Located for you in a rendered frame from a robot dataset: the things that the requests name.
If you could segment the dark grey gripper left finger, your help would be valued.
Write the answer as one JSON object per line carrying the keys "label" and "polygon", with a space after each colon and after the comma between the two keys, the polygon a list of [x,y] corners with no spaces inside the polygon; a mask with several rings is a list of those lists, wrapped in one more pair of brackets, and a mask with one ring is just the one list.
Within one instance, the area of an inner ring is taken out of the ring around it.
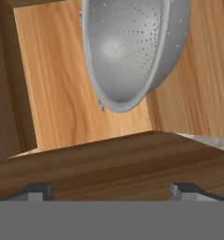
{"label": "dark grey gripper left finger", "polygon": [[2,201],[50,201],[52,199],[52,184],[49,183],[30,183],[18,193],[2,198]]}

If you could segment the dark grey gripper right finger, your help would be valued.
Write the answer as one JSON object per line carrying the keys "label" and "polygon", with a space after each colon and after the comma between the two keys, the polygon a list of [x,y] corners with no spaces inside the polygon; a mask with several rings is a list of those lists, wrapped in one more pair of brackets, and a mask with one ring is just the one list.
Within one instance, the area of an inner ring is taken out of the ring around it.
{"label": "dark grey gripper right finger", "polygon": [[207,192],[194,183],[172,183],[171,194],[174,201],[224,202],[223,196]]}

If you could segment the dark wooden cabinet door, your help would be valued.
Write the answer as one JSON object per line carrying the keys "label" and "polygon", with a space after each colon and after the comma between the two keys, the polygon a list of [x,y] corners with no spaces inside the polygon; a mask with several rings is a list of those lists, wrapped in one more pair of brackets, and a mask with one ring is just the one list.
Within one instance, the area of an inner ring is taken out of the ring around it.
{"label": "dark wooden cabinet door", "polygon": [[224,151],[173,133],[144,132],[0,164],[0,198],[30,183],[52,184],[56,200],[167,200],[193,182],[224,196]]}

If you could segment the grey metal tea strainer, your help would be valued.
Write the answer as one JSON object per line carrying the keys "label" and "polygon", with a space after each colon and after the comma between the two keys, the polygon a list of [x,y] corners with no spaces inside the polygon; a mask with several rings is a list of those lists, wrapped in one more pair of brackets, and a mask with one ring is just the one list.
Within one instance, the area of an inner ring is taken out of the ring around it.
{"label": "grey metal tea strainer", "polygon": [[129,112],[168,78],[190,11],[190,0],[82,0],[84,59],[100,108]]}

